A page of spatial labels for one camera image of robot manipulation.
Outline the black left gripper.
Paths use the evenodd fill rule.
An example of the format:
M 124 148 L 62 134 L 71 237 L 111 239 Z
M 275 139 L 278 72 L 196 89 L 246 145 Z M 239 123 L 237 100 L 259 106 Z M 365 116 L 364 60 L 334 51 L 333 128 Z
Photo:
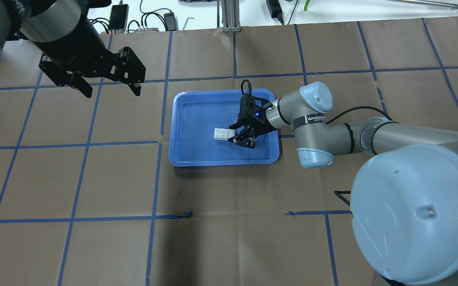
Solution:
M 39 67 L 56 86 L 69 86 L 90 99 L 93 88 L 86 78 L 103 77 L 141 95 L 145 65 L 130 47 L 110 52 L 87 18 L 80 18 L 72 31 L 57 40 L 38 42 L 38 48 L 43 53 Z

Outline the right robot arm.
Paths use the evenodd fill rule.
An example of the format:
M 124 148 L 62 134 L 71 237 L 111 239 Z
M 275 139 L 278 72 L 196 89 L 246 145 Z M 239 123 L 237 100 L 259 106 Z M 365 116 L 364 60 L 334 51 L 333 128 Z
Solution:
M 458 286 L 458 131 L 412 126 L 385 112 L 364 121 L 326 120 L 333 99 L 321 82 L 270 101 L 243 80 L 230 142 L 291 127 L 303 168 L 367 153 L 351 187 L 351 227 L 375 271 L 374 286 Z

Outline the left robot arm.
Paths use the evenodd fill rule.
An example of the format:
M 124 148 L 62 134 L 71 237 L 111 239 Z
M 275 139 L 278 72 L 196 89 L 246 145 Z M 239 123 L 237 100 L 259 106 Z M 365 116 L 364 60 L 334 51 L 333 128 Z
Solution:
M 130 47 L 112 53 L 87 17 L 110 0 L 0 0 L 0 62 L 9 36 L 20 34 L 41 52 L 41 71 L 58 87 L 91 98 L 88 78 L 126 84 L 140 96 L 146 68 Z

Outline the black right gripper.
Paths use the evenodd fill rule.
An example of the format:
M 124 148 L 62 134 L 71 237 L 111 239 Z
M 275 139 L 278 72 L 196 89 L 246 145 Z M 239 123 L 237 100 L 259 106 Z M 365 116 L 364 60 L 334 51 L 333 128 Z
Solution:
M 240 111 L 237 120 L 229 126 L 229 129 L 236 130 L 243 128 L 240 132 L 228 139 L 243 148 L 254 149 L 256 147 L 256 137 L 265 135 L 278 128 L 271 125 L 266 112 L 272 107 L 269 100 L 252 95 L 243 95 L 240 100 Z

